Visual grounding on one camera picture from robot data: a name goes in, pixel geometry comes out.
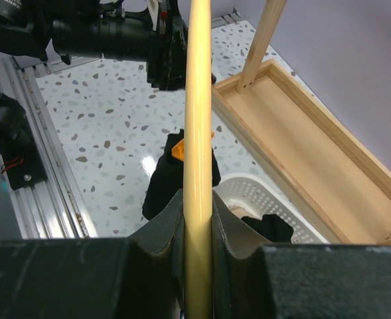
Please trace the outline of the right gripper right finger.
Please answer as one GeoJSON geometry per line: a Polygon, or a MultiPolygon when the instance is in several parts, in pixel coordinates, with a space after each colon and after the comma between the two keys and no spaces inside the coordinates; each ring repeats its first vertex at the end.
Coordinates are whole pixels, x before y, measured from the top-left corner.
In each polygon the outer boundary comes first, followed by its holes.
{"type": "Polygon", "coordinates": [[[273,244],[214,195],[216,318],[391,318],[391,246],[273,244]]]}

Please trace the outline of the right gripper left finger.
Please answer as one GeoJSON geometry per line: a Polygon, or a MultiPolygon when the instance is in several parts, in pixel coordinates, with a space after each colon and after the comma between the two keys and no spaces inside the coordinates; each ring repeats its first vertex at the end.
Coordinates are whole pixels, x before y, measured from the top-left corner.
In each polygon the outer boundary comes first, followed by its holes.
{"type": "Polygon", "coordinates": [[[183,193],[129,237],[0,241],[0,318],[179,318],[183,193]]]}

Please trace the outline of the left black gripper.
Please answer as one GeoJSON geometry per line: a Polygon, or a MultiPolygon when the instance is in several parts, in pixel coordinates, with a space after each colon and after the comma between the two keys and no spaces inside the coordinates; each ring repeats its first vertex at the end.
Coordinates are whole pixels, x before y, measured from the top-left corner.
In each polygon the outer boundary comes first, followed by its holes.
{"type": "Polygon", "coordinates": [[[149,43],[147,81],[161,91],[183,89],[187,73],[188,27],[177,1],[158,1],[157,30],[149,43]]]}

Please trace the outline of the black underwear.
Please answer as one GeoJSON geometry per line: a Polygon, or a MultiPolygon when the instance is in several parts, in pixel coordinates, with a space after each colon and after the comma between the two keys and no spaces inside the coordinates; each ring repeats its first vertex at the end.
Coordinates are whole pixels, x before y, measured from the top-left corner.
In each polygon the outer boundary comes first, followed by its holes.
{"type": "Polygon", "coordinates": [[[293,227],[278,215],[263,215],[262,219],[244,216],[242,220],[261,236],[273,243],[291,244],[291,238],[294,234],[293,227]]]}

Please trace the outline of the beige underwear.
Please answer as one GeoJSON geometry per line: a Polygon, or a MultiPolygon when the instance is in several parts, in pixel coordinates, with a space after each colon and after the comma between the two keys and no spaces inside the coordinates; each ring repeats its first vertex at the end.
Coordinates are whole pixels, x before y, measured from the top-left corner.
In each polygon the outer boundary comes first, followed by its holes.
{"type": "Polygon", "coordinates": [[[239,207],[239,206],[233,206],[230,208],[230,211],[235,215],[237,216],[238,218],[243,218],[244,216],[247,215],[247,212],[242,208],[242,207],[239,207]]]}

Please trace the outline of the black sock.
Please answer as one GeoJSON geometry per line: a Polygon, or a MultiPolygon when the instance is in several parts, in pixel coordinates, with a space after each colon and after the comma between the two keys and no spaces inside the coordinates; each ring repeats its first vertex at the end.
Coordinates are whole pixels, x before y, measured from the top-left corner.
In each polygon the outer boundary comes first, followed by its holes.
{"type": "Polygon", "coordinates": [[[184,187],[185,131],[170,133],[163,154],[150,178],[142,205],[142,215],[151,220],[172,200],[178,190],[184,187]]]}

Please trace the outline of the yellow clip hanger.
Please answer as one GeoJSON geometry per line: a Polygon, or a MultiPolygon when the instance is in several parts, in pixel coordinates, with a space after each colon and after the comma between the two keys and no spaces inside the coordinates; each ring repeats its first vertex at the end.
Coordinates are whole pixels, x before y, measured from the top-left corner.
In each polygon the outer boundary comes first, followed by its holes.
{"type": "Polygon", "coordinates": [[[213,317],[211,4],[192,1],[185,88],[185,318],[213,317]]]}

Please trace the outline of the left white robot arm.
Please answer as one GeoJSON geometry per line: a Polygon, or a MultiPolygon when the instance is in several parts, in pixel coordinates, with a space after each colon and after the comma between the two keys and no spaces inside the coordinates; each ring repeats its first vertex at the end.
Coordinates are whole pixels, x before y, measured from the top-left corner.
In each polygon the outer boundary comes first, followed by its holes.
{"type": "Polygon", "coordinates": [[[140,12],[122,1],[0,1],[0,52],[46,62],[52,44],[67,65],[74,56],[144,62],[161,91],[186,84],[188,27],[177,1],[148,1],[140,12]]]}

